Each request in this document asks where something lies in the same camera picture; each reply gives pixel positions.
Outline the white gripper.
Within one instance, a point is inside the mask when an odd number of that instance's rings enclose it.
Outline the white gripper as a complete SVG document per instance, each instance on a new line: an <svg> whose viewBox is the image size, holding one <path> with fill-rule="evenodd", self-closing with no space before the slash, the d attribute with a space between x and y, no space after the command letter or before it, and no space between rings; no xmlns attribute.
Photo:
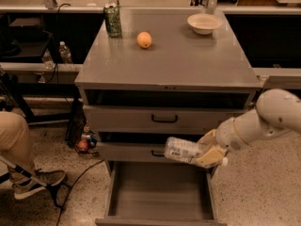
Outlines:
<svg viewBox="0 0 301 226"><path fill-rule="evenodd" d="M222 122L218 128L206 133L198 144L205 146L213 146L218 144L230 151L239 151L245 149L248 143L245 142L239 135L238 129L235 126L235 119L230 118ZM228 158L227 151L221 147L213 146L205 154L196 159L198 166L209 169L215 166L227 166Z"/></svg>

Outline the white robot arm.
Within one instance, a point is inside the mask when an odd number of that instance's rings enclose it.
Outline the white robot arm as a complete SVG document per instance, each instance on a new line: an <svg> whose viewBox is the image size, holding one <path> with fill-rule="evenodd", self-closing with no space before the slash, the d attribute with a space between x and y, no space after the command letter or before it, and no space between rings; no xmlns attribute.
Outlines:
<svg viewBox="0 0 301 226"><path fill-rule="evenodd" d="M222 164L228 152L291 131L301 133L301 99L284 89L269 89L260 95L254 109L223 121L198 141L204 154L196 164L212 168Z"/></svg>

